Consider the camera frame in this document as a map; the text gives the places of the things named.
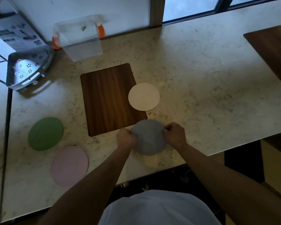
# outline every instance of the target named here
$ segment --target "wall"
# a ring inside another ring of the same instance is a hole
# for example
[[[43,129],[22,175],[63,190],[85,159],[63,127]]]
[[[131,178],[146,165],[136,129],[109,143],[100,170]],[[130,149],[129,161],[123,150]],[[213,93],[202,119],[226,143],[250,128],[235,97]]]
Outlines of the wall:
[[[105,34],[113,35],[149,25],[150,0],[9,0],[49,41],[53,24],[99,15]]]

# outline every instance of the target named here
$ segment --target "gray round mat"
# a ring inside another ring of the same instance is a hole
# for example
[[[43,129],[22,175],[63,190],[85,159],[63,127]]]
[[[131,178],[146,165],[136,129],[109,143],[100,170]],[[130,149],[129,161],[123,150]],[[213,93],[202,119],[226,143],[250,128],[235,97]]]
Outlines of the gray round mat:
[[[131,130],[138,136],[135,150],[142,155],[155,155],[162,151],[167,144],[163,129],[163,124],[151,119],[136,123]]]

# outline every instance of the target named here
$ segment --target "white shirt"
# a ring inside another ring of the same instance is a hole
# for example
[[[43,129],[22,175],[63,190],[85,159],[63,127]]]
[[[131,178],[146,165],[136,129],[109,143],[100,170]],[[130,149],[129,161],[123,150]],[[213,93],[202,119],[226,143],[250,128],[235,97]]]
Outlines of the white shirt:
[[[188,193],[149,190],[122,197],[103,212],[99,225],[221,225],[208,206]]]

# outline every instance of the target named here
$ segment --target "wooden cutting board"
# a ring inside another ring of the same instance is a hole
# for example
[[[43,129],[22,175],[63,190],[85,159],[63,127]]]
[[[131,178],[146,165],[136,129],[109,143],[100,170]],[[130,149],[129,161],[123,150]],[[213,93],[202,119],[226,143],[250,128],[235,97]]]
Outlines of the wooden cutting board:
[[[244,37],[281,80],[281,25],[246,33]]]
[[[134,109],[128,101],[136,85],[129,63],[80,76],[88,133],[97,136],[147,119],[145,111]]]

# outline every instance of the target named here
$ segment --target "green round mat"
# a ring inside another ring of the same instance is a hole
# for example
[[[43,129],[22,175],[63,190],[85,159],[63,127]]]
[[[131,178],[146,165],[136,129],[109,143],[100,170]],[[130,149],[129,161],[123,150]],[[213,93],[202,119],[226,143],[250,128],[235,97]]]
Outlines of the green round mat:
[[[64,125],[56,117],[45,117],[33,125],[28,143],[36,151],[47,151],[57,145],[64,134]]]

